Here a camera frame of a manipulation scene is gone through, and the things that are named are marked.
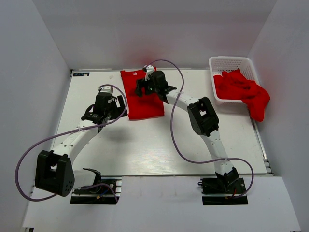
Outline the red t shirt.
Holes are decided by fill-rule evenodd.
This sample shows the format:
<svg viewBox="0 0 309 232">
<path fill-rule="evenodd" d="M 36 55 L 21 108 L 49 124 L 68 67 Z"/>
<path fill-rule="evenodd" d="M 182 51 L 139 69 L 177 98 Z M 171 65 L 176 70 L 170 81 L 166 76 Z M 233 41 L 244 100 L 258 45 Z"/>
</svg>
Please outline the red t shirt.
<svg viewBox="0 0 309 232">
<path fill-rule="evenodd" d="M 130 120 L 149 119 L 165 115 L 163 102 L 153 93 L 150 95 L 143 94 L 139 97 L 135 93 L 137 80 L 146 76 L 143 70 L 137 71 L 120 71 L 123 86 L 128 103 L 128 117 Z"/>
</svg>

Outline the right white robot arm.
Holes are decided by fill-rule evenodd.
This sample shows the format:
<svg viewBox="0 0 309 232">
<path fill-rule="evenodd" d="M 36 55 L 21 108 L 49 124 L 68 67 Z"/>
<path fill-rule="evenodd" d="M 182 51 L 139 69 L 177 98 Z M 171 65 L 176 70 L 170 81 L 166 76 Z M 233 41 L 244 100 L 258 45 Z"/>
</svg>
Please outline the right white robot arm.
<svg viewBox="0 0 309 232">
<path fill-rule="evenodd" d="M 173 143 L 173 114 L 176 107 L 188 113 L 193 131 L 204 141 L 214 162 L 215 174 L 218 179 L 218 188 L 225 193 L 235 188 L 239 174 L 228 159 L 219 133 L 219 118 L 209 98 L 194 98 L 170 86 L 162 71 L 156 71 L 150 66 L 142 69 L 145 77 L 137 80 L 135 93 L 141 97 L 143 94 L 155 93 L 163 102 L 172 105 L 170 118 L 170 132 Z"/>
</svg>

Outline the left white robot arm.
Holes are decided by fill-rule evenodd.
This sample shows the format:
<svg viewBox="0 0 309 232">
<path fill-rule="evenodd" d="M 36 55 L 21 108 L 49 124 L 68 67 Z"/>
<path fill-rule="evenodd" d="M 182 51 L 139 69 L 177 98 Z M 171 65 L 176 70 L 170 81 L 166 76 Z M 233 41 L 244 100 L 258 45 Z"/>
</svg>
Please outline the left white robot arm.
<svg viewBox="0 0 309 232">
<path fill-rule="evenodd" d="M 66 197 L 72 190 L 87 188 L 96 193 L 101 190 L 99 171 L 90 168 L 74 170 L 72 165 L 83 148 L 99 132 L 120 117 L 127 116 L 123 96 L 117 97 L 109 92 L 96 95 L 77 126 L 68 137 L 50 151 L 41 151 L 37 157 L 35 187 Z"/>
</svg>

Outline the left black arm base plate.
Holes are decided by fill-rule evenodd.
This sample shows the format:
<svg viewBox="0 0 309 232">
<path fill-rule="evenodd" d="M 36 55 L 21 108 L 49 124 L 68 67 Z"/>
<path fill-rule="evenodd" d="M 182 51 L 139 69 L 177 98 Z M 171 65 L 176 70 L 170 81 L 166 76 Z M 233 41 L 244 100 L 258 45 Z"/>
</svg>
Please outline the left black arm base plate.
<svg viewBox="0 0 309 232">
<path fill-rule="evenodd" d="M 120 177 L 101 177 L 95 184 L 104 183 L 104 185 L 95 186 L 91 189 L 75 189 L 70 198 L 70 204 L 73 205 L 116 205 L 120 198 L 122 179 Z"/>
</svg>

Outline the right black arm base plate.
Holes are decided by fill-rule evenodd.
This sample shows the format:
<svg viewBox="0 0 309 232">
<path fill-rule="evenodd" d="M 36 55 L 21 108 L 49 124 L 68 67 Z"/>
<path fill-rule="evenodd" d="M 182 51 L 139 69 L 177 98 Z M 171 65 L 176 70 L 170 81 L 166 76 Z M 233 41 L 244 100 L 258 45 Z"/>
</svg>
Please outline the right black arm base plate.
<svg viewBox="0 0 309 232">
<path fill-rule="evenodd" d="M 204 206 L 248 205 L 246 194 L 240 197 L 246 190 L 243 178 L 227 191 L 221 189 L 216 178 L 203 178 L 197 185 L 201 188 Z"/>
</svg>

